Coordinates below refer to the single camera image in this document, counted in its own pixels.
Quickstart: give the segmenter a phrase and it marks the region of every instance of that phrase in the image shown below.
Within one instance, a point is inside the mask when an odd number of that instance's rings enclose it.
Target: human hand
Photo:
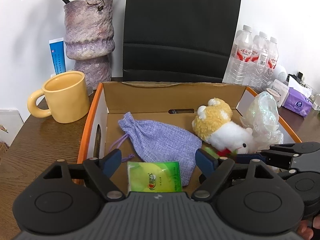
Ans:
[[[320,215],[316,216],[312,222],[312,226],[316,229],[320,229]],[[301,221],[297,234],[301,236],[304,240],[310,240],[313,237],[313,230],[308,227],[308,221]]]

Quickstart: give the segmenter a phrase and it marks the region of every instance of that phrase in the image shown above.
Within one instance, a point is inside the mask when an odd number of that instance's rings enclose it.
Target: logo on tissue packet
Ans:
[[[156,188],[156,176],[155,174],[148,173],[149,174],[149,185],[148,188],[150,190],[154,190]]]

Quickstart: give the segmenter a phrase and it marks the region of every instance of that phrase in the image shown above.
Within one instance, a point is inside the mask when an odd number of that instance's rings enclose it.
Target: white tube cap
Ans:
[[[270,41],[275,43],[275,44],[278,44],[278,40],[274,37],[270,37]]]
[[[248,25],[243,25],[243,30],[246,31],[246,32],[249,32],[251,33],[252,32],[252,28]]]
[[[263,38],[267,38],[268,35],[266,35],[266,34],[263,33],[263,32],[259,32],[259,36],[260,36],[260,37],[263,37]]]

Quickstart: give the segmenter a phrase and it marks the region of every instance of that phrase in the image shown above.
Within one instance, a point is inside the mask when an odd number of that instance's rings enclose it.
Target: tube of cream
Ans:
[[[63,38],[49,41],[53,66],[56,74],[66,71],[66,63],[64,60]]]

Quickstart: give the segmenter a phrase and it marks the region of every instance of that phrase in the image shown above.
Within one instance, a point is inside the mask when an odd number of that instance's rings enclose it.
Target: brown wooden tabletop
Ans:
[[[45,100],[39,106],[46,108]],[[320,142],[318,112],[312,109],[303,118],[282,107],[279,113],[302,141]],[[76,163],[85,121],[86,116],[60,124],[52,117],[30,116],[25,122],[0,164],[0,240],[12,239],[20,231],[12,214],[16,196],[55,160]]]

